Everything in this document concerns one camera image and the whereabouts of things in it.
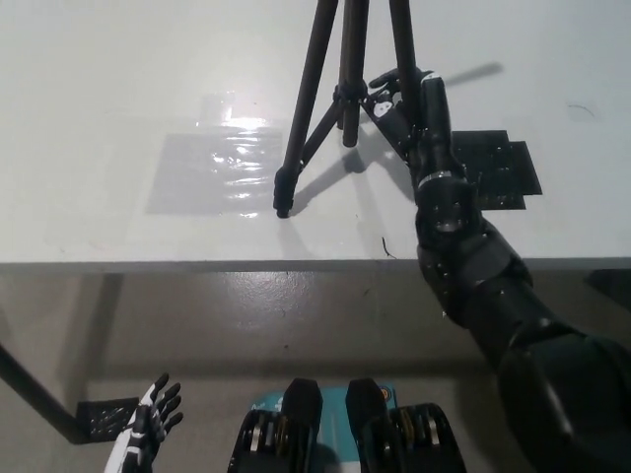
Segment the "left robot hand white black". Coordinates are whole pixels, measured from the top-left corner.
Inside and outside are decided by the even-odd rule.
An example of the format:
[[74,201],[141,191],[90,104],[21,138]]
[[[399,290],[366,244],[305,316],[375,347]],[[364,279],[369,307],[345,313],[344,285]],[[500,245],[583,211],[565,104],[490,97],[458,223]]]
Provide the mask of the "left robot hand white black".
[[183,420],[179,382],[168,386],[163,373],[145,392],[123,430],[118,434],[105,465],[105,473],[152,472],[161,445]]

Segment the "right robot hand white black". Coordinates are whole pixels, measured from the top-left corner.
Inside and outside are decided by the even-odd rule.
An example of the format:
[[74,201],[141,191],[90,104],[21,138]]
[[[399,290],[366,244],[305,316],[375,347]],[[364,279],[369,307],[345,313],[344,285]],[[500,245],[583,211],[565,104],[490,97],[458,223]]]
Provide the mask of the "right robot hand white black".
[[449,103],[443,78],[434,71],[415,72],[417,111],[407,112],[398,71],[392,69],[369,83],[364,109],[395,152],[406,163],[413,185],[441,175],[464,178],[455,157]]

